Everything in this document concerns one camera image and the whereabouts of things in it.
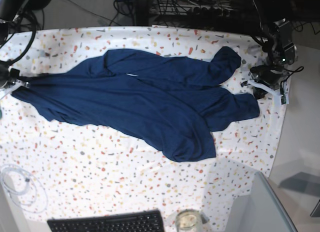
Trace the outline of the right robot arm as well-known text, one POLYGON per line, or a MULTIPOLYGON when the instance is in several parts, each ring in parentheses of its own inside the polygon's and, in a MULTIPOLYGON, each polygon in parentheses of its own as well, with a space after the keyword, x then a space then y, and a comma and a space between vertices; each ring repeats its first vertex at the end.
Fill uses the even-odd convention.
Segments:
POLYGON ((0 87, 8 88, 16 83, 19 71, 10 67, 20 61, 32 46, 36 32, 41 29, 34 11, 43 10, 51 0, 0 0, 0 47, 3 48, 24 26, 30 28, 31 37, 22 53, 15 59, 0 62, 0 87))

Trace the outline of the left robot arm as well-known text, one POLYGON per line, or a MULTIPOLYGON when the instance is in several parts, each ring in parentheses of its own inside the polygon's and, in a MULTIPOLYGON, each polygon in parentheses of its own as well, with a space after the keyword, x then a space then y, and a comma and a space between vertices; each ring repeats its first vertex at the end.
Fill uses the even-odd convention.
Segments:
POLYGON ((293 43, 292 26, 289 20, 291 5, 289 0, 252 0, 260 19, 261 31, 266 41, 253 36, 263 52, 267 53, 267 62, 250 68, 251 79, 242 86, 252 86, 255 96, 260 98, 267 93, 284 93, 284 84, 295 73, 304 70, 303 66, 295 70, 288 69, 296 61, 296 46, 293 43))

